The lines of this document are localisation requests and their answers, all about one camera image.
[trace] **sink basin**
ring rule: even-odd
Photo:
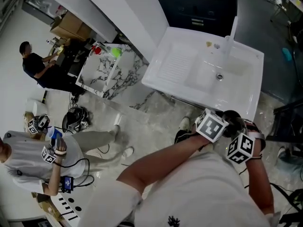
[[[199,31],[168,27],[142,83],[194,104],[235,110],[253,120],[263,74],[264,54]]]

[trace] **forearm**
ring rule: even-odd
[[[259,140],[255,147],[261,148]],[[271,191],[268,175],[261,159],[252,159],[246,162],[249,173],[250,189],[249,195],[263,211],[264,214],[274,213],[274,197]]]
[[[47,71],[48,69],[49,69],[49,67],[46,66],[41,72],[35,74],[34,77],[35,77],[35,78],[40,78],[40,77],[42,77],[42,76],[46,73],[46,71]]]
[[[56,162],[60,165],[62,163],[62,161],[58,159],[56,159]],[[60,178],[61,178],[61,167],[56,164],[53,164],[52,175],[47,187],[45,187],[44,189],[44,193],[50,196],[56,196],[59,191]]]
[[[50,61],[50,60],[51,60],[52,58],[54,58],[55,56],[57,56],[56,53],[54,53],[54,54],[52,54],[52,55],[50,55],[50,56],[47,56],[47,57],[45,57],[45,58],[42,59],[42,62],[44,63],[44,62]]]
[[[136,188],[142,194],[146,186],[167,176],[208,142],[202,136],[194,136],[154,152],[130,165],[117,180]]]

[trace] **marble cabinet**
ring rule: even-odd
[[[76,84],[99,97],[144,111],[154,92],[141,83],[147,64],[126,44],[105,46],[108,52],[102,50],[87,58]],[[121,50],[118,58],[112,55],[113,48]]]

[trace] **white t-shirt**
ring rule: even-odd
[[[63,166],[70,166],[83,158],[83,153],[72,136],[63,138],[67,146]],[[31,139],[28,133],[8,131],[3,139],[11,146],[11,155],[3,163],[13,182],[31,192],[43,194],[42,183],[51,177],[53,165],[45,162],[41,156],[44,146],[49,142]],[[85,161],[70,168],[61,167],[61,176],[80,177],[85,169]]]
[[[133,187],[103,180],[78,226],[269,227],[230,163],[215,153],[190,158],[154,185],[145,200]]]

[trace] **wrist strap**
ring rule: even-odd
[[[266,146],[264,134],[258,133],[258,132],[248,132],[248,136],[251,138],[254,138],[254,139],[260,139],[261,140],[261,151],[264,150],[264,148]]]
[[[247,161],[250,161],[250,160],[259,160],[259,159],[262,159],[262,154],[260,154],[259,157],[252,157],[252,158],[248,159]]]

